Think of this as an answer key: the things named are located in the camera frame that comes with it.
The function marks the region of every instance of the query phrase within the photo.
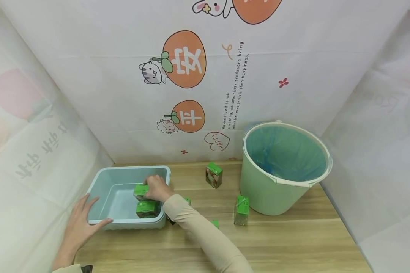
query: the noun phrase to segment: person's left hand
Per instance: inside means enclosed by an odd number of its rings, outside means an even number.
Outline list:
[[[76,253],[91,236],[112,222],[112,219],[107,218],[96,225],[88,224],[88,212],[91,206],[99,199],[94,198],[86,204],[89,195],[90,194],[87,193],[84,197],[80,198],[71,211],[70,219],[64,233],[64,239],[62,239],[61,247],[53,263],[53,271],[72,265]]]

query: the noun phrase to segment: red flower graphic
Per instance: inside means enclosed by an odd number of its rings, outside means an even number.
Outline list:
[[[287,78],[280,80],[278,83],[280,83],[281,85],[279,86],[279,88],[282,88],[284,85],[289,84],[289,82],[287,81]]]

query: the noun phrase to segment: green plastic bucket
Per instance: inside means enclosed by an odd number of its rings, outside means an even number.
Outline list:
[[[281,121],[261,123],[243,138],[240,193],[253,210],[280,215],[332,166],[328,149],[314,134]]]

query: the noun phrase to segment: hand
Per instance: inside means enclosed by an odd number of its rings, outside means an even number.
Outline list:
[[[91,206],[99,199],[94,198],[86,204],[89,195],[90,194],[87,193],[84,197],[80,198],[71,211],[70,219],[64,233],[64,239],[62,239],[61,247],[53,263],[53,271],[72,265],[76,253],[91,236],[112,222],[112,219],[108,218],[96,225],[88,224],[88,212]]]
[[[159,175],[148,176],[144,184],[149,186],[148,192],[144,195],[148,199],[165,202],[175,194]]]

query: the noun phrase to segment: cartoon sheep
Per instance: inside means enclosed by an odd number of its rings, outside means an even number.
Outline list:
[[[194,3],[193,12],[199,13],[203,11],[214,17],[223,15],[223,18],[227,18],[233,8],[232,0],[200,0]]]
[[[161,132],[165,134],[170,135],[171,133],[175,133],[179,131],[178,127],[176,127],[175,124],[173,123],[173,120],[161,119],[156,124],[158,125],[158,130],[160,130]]]

